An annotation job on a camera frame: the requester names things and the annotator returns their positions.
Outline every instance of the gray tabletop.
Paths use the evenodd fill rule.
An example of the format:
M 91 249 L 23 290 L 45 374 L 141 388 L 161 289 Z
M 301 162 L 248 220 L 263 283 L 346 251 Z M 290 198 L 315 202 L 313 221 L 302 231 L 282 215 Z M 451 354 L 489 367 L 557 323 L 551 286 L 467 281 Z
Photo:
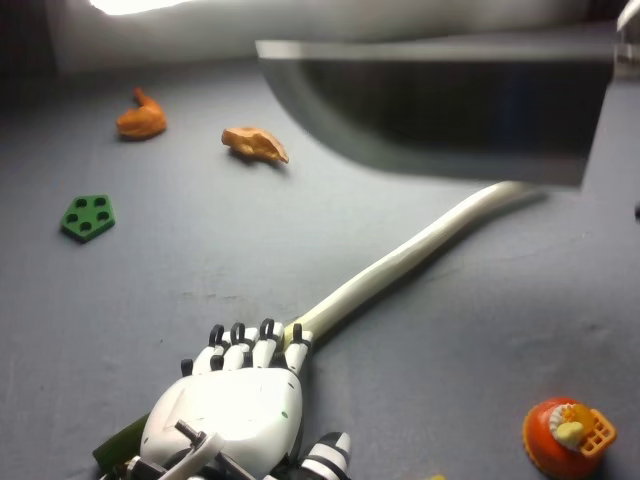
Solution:
M 135 85 L 169 129 L 122 143 Z M 524 415 L 549 396 L 619 429 L 607 479 L 637 477 L 640 88 L 607 96 L 582 191 L 497 218 L 353 316 L 313 358 L 305 443 L 354 439 L 354 479 L 540 478 Z M 146 413 L 215 323 L 288 322 L 482 185 L 365 170 L 287 117 L 253 62 L 81 77 L 0 116 L 0 465 L 89 479 L 91 450 Z M 245 164 L 223 128 L 256 125 L 284 168 Z M 116 225 L 58 231 L 108 194 Z

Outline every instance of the yellow object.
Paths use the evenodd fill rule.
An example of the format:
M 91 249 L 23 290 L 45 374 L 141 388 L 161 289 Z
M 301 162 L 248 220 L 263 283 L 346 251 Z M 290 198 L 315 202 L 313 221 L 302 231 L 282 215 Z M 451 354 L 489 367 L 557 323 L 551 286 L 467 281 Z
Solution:
M 591 414 L 595 425 L 580 443 L 580 453 L 587 458 L 602 455 L 618 436 L 615 427 L 598 410 L 591 410 Z
M 556 437 L 560 443 L 567 443 L 577 447 L 585 437 L 584 427 L 580 422 L 562 423 L 556 430 Z

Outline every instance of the robotic hand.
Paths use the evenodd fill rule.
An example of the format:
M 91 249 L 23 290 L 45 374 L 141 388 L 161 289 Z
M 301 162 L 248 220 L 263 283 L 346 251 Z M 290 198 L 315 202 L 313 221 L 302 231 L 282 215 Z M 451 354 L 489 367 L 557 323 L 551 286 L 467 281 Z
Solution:
M 216 325 L 182 378 L 160 397 L 129 480 L 348 480 L 351 439 L 323 436 L 298 459 L 302 388 L 298 375 L 313 334 L 295 325 L 283 352 L 281 323 L 260 329 Z

